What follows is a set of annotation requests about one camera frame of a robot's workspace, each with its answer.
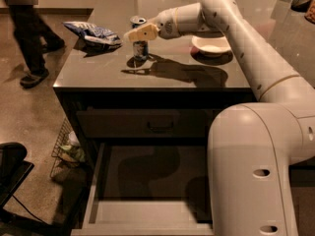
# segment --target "silver can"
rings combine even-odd
[[[147,20],[134,16],[130,19],[132,29],[137,28],[138,26],[144,24]],[[136,41],[133,42],[133,50],[134,50],[134,59],[137,61],[146,61],[149,56],[149,48],[147,41]]]

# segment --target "black pants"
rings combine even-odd
[[[47,44],[60,39],[43,21],[33,5],[8,5],[11,19],[14,23],[14,37],[17,40],[24,59],[32,73],[44,68],[42,56],[43,37]]]

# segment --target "brown object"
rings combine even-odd
[[[315,0],[312,0],[307,12],[305,13],[305,19],[315,24]]]

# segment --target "white robotic arm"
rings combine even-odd
[[[259,103],[225,109],[208,161],[216,236],[297,236],[288,166],[315,156],[315,90],[253,29],[235,0],[159,13],[131,41],[224,34]]]

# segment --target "black chair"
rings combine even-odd
[[[13,214],[3,207],[33,169],[25,161],[27,149],[19,143],[0,144],[0,220],[9,222]]]

